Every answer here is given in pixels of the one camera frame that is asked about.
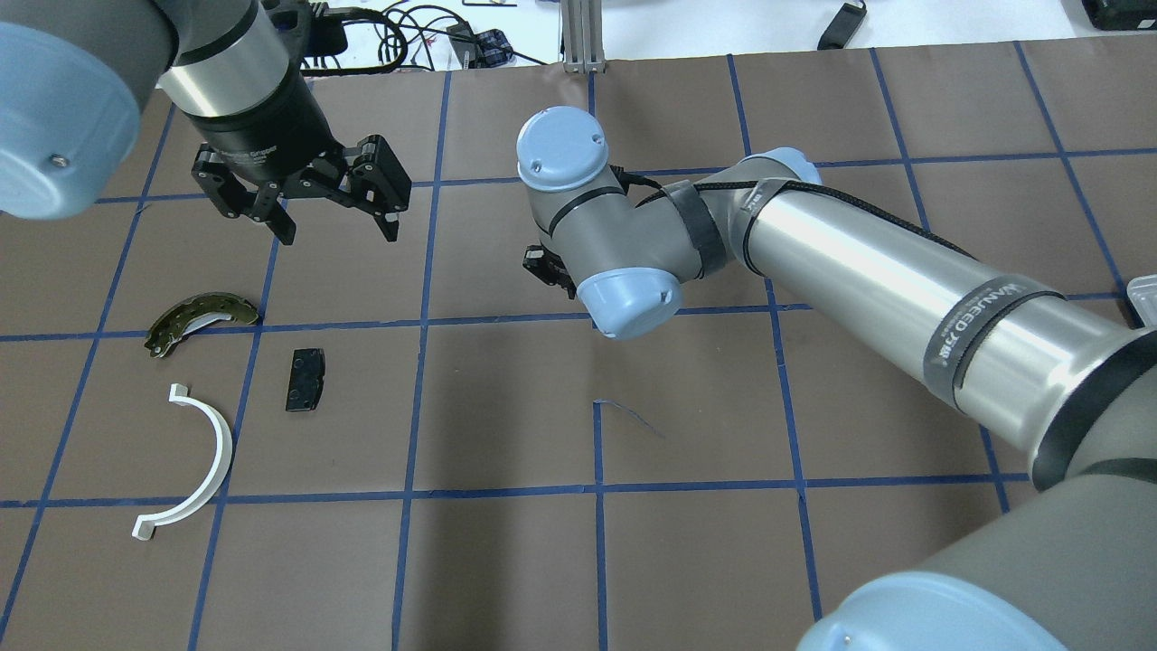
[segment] light blue joint cap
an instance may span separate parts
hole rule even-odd
[[[773,161],[790,169],[796,177],[804,183],[815,183],[816,185],[824,184],[824,180],[819,177],[819,170],[816,169],[816,165],[808,160],[808,156],[803,155],[803,151],[796,149],[795,147],[776,147],[771,151],[747,156],[743,160],[747,158],[772,158]]]
[[[797,651],[1066,651],[1000,597],[934,572],[878,578],[816,622]]]
[[[565,192],[590,183],[610,155],[598,120],[574,106],[539,111],[518,133],[518,176],[540,192]]]
[[[93,54],[23,25],[0,22],[0,210],[83,210],[137,141],[133,94]]]
[[[646,335],[683,306],[679,279],[648,266],[596,273],[578,284],[595,327],[611,340]]]

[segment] white semicircular part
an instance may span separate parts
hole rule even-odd
[[[224,422],[224,416],[221,416],[220,412],[199,400],[189,398],[189,389],[184,385],[169,387],[169,402],[182,407],[196,407],[208,416],[209,422],[213,423],[213,434],[216,436],[216,453],[213,456],[209,474],[184,502],[168,511],[137,517],[137,525],[133,527],[133,538],[137,540],[149,540],[156,527],[184,520],[205,506],[216,489],[221,488],[221,482],[224,481],[224,476],[229,473],[229,465],[233,463],[233,432],[229,431],[229,424]]]

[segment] white table surface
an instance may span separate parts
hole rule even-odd
[[[560,60],[559,5],[515,0],[516,6],[444,6],[470,21],[476,32],[498,28],[515,50],[544,61]],[[376,9],[391,0],[341,0],[332,6]],[[401,6],[422,2],[411,0]],[[666,59],[815,50],[820,34],[843,0],[604,0],[603,46],[607,59]],[[418,14],[420,22],[436,12]],[[439,23],[445,29],[452,21]],[[989,43],[1104,36],[1090,24],[1081,0],[868,0],[868,16],[849,47],[886,47],[945,43]],[[351,49],[342,65],[376,64],[377,37],[367,28],[349,29]],[[432,45],[439,69],[457,68],[444,36]],[[419,62],[425,62],[425,53]]]

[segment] grid of blue tape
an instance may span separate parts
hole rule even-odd
[[[913,173],[913,165],[934,164],[944,162],[982,162],[982,161],[1003,161],[1003,160],[1059,158],[1064,165],[1068,178],[1073,185],[1073,190],[1077,194],[1077,198],[1081,202],[1081,207],[1084,210],[1085,217],[1089,221],[1089,225],[1092,229],[1092,232],[1097,239],[1098,245],[1100,246],[1101,253],[1105,257],[1105,261],[1113,274],[1113,279],[1117,283],[1117,289],[1118,289],[1117,291],[1070,295],[1069,297],[1073,299],[1098,299],[1098,298],[1121,299],[1123,298],[1125,283],[1122,281],[1117,262],[1113,260],[1112,252],[1110,251],[1108,245],[1105,242],[1100,227],[1097,223],[1096,215],[1093,214],[1093,210],[1088,199],[1085,198],[1084,191],[1081,187],[1081,183],[1077,179],[1076,172],[1073,169],[1070,158],[1086,157],[1086,156],[1155,154],[1157,153],[1157,148],[1104,149],[1104,150],[1084,150],[1084,151],[1073,151],[1066,149],[1061,142],[1060,135],[1056,131],[1055,124],[1053,123],[1052,116],[1049,114],[1045,98],[1033,76],[1032,68],[1029,64],[1027,58],[1025,57],[1024,49],[1022,47],[1020,43],[1016,43],[1015,47],[1020,65],[1024,69],[1025,76],[1029,80],[1029,84],[1031,86],[1033,95],[1040,108],[1041,116],[1046,125],[1048,126],[1048,131],[1053,138],[1053,142],[1056,148],[1055,151],[1032,153],[1032,154],[998,154],[998,155],[980,155],[980,156],[931,156],[931,157],[909,156],[904,141],[902,132],[900,130],[899,120],[897,119],[896,111],[892,105],[892,98],[887,89],[887,81],[884,76],[884,71],[879,65],[879,58],[877,57],[875,50],[869,50],[872,66],[875,68],[877,79],[879,81],[880,91],[884,96],[884,102],[887,109],[889,118],[892,123],[892,128],[896,135],[900,157],[855,160],[855,161],[825,161],[825,162],[818,162],[817,165],[820,168],[867,167],[867,165],[885,165],[885,164],[904,165],[908,178],[908,183],[912,188],[913,199],[915,201],[916,209],[920,215],[920,221],[924,225],[924,228],[928,228],[929,223],[927,215],[924,213],[923,201],[920,195],[920,188],[919,185],[916,184],[915,175]],[[739,128],[743,138],[744,153],[746,155],[750,155],[752,153],[751,140],[747,132],[747,120],[743,105],[743,93],[740,90],[739,79],[736,72],[734,57],[729,54],[727,57],[727,62],[731,77],[732,90],[735,94],[736,111],[739,119]],[[263,334],[305,332],[305,331],[366,330],[366,328],[419,328],[420,338],[419,338],[419,353],[418,353],[418,371],[414,378],[414,402],[411,417],[410,446],[406,460],[405,489],[400,491],[375,491],[375,493],[356,493],[356,494],[230,495],[229,478],[227,478],[218,496],[209,502],[209,504],[213,505],[214,509],[213,525],[208,546],[206,548],[205,563],[201,572],[200,585],[198,589],[197,602],[193,613],[193,624],[189,635],[187,649],[190,651],[193,651],[197,648],[198,636],[200,634],[201,616],[204,614],[204,608],[205,608],[205,599],[213,572],[213,560],[220,535],[221,521],[226,505],[228,504],[326,503],[326,502],[371,502],[371,501],[401,502],[403,512],[401,512],[400,538],[398,545],[397,583],[395,586],[395,606],[392,613],[392,648],[397,649],[400,638],[401,608],[405,598],[406,557],[410,542],[410,517],[411,517],[412,504],[414,501],[479,500],[479,498],[498,498],[498,497],[584,495],[584,494],[594,495],[596,498],[595,530],[596,530],[596,550],[597,550],[596,565],[598,572],[597,627],[598,627],[599,649],[604,651],[609,648],[610,644],[609,631],[607,631],[607,612],[606,612],[606,535],[605,535],[605,517],[603,508],[604,496],[606,494],[663,493],[663,491],[718,491],[718,490],[779,490],[779,489],[795,490],[798,496],[799,524],[803,538],[804,561],[806,564],[806,575],[810,589],[812,614],[816,619],[819,619],[820,615],[823,614],[823,602],[820,600],[820,594],[819,594],[819,582],[816,568],[816,557],[811,542],[811,526],[810,526],[810,517],[808,513],[808,497],[806,497],[808,489],[990,483],[995,487],[1001,510],[1003,512],[1008,512],[1009,504],[1004,490],[1004,484],[1007,482],[1026,482],[1029,478],[1023,473],[1001,472],[996,460],[996,456],[994,453],[992,437],[985,428],[980,428],[980,439],[989,464],[988,474],[908,476],[908,478],[808,479],[804,473],[803,463],[801,460],[799,442],[795,429],[794,409],[791,406],[791,385],[788,372],[788,365],[783,356],[783,345],[781,340],[779,313],[782,311],[811,309],[811,308],[810,305],[804,303],[779,303],[775,298],[775,288],[769,280],[766,281],[766,293],[767,293],[766,304],[688,308],[680,310],[680,313],[736,313],[736,312],[766,311],[769,315],[771,336],[773,340],[773,347],[775,352],[776,370],[779,373],[784,414],[787,417],[787,429],[789,438],[788,443],[791,452],[793,478],[790,480],[606,484],[604,482],[604,476],[603,476],[602,406],[596,404],[592,406],[595,478],[594,482],[590,484],[568,484],[568,486],[551,486],[551,487],[491,489],[491,490],[415,490],[413,486],[414,466],[418,454],[418,426],[421,412],[422,378],[425,375],[425,362],[426,362],[426,342],[429,328],[440,327],[440,325],[463,325],[472,323],[504,323],[504,321],[523,321],[523,320],[559,320],[559,319],[589,318],[589,316],[585,312],[523,313],[523,315],[479,316],[479,317],[460,317],[460,318],[429,318],[430,271],[433,266],[434,239],[437,228],[437,206],[439,206],[441,187],[454,186],[454,185],[489,184],[489,183],[516,183],[518,180],[517,177],[476,178],[476,179],[459,179],[459,180],[442,179],[442,158],[445,145],[445,123],[450,102],[451,79],[452,74],[445,75],[442,90],[441,113],[439,120],[437,154],[435,161],[434,179],[430,182],[418,182],[414,184],[415,186],[430,187],[433,190],[420,318],[417,320],[403,319],[403,320],[389,320],[389,321],[363,320],[363,321],[336,321],[336,323],[305,323],[305,324],[287,324],[287,325],[257,324],[257,325],[251,325],[251,327],[215,328],[204,333],[204,335],[252,334],[253,336],[252,346],[250,348],[249,362],[246,365],[244,380],[242,383],[241,397],[238,399],[237,417],[234,424],[234,436],[236,439],[239,439],[244,426],[245,406],[248,404],[249,389],[252,382],[253,369],[256,367],[257,354],[260,347]],[[596,112],[596,77],[594,75],[589,77],[588,102],[589,102],[589,110],[594,114]],[[60,334],[0,336],[0,342],[35,342],[35,341],[60,341],[60,340],[91,341],[91,346],[89,348],[88,356],[84,361],[84,365],[81,371],[81,377],[78,383],[73,401],[69,406],[68,416],[65,422],[65,427],[61,432],[59,444],[57,445],[52,464],[49,468],[47,478],[45,479],[40,497],[34,501],[0,501],[0,509],[35,509],[32,524],[30,526],[27,542],[21,554],[16,574],[13,578],[12,589],[9,590],[7,599],[5,600],[3,613],[2,615],[0,615],[0,642],[3,641],[3,635],[5,631],[7,630],[8,621],[12,616],[13,606],[20,593],[20,586],[28,567],[28,560],[36,543],[37,533],[39,531],[40,521],[43,519],[44,511],[46,509],[128,506],[128,505],[133,506],[170,505],[170,504],[177,504],[183,500],[183,497],[177,497],[177,496],[135,497],[135,498],[134,497],[91,498],[91,500],[52,500],[49,497],[52,491],[52,486],[56,481],[57,472],[60,467],[60,460],[64,457],[65,447],[68,444],[68,436],[72,431],[72,426],[76,416],[76,410],[78,407],[80,406],[81,397],[83,395],[84,386],[88,382],[88,375],[89,371],[91,370],[93,361],[96,357],[96,353],[101,341],[113,340],[113,339],[126,339],[126,338],[135,339],[145,336],[143,332],[137,332],[137,331],[105,332],[104,330],[104,325],[109,316],[109,310],[111,309],[112,305],[112,299],[116,294],[117,286],[120,282],[120,274],[124,269],[125,259],[128,254],[128,249],[133,242],[133,235],[135,234],[137,225],[140,221],[141,210],[143,209],[145,205],[149,201],[189,200],[189,199],[202,198],[201,194],[162,194],[162,195],[149,194],[149,188],[153,183],[153,177],[154,173],[156,172],[156,167],[161,158],[161,153],[164,148],[165,140],[168,139],[169,128],[172,124],[172,118],[174,118],[174,109],[170,106],[169,114],[165,118],[164,127],[161,132],[161,136],[157,141],[157,146],[154,151],[152,163],[149,165],[148,175],[146,176],[145,179],[145,185],[141,188],[141,193],[137,197],[113,197],[113,198],[104,198],[98,201],[98,202],[111,202],[111,204],[120,204],[120,202],[135,204],[137,209],[133,214],[128,232],[125,237],[125,243],[120,251],[120,257],[117,261],[117,268],[116,272],[113,273],[112,282],[109,287],[109,291],[104,301],[104,306],[102,309],[101,318],[98,320],[96,331],[91,333],[60,333]],[[715,171],[720,171],[721,169],[722,168],[683,168],[683,169],[651,169],[651,170],[638,170],[638,171],[640,173],[649,176],[663,176],[663,175],[713,173]],[[273,241],[270,247],[268,262],[265,273],[265,283],[261,291],[260,304],[263,305],[266,304],[266,301],[268,298],[270,287],[273,280],[273,272],[277,264],[277,257],[278,257],[278,243],[277,241]]]

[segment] label on robot arm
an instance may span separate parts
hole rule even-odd
[[[265,164],[268,160],[270,154],[278,150],[278,146],[266,147],[264,149],[257,149],[255,151],[218,151],[222,157],[229,158],[229,162],[234,164],[245,165],[245,167],[257,167]]]
[[[993,278],[960,298],[941,320],[924,352],[924,385],[928,391],[957,407],[956,390],[964,384],[964,375],[977,347],[1001,318],[1038,296],[1064,297],[1031,278],[1007,274]]]

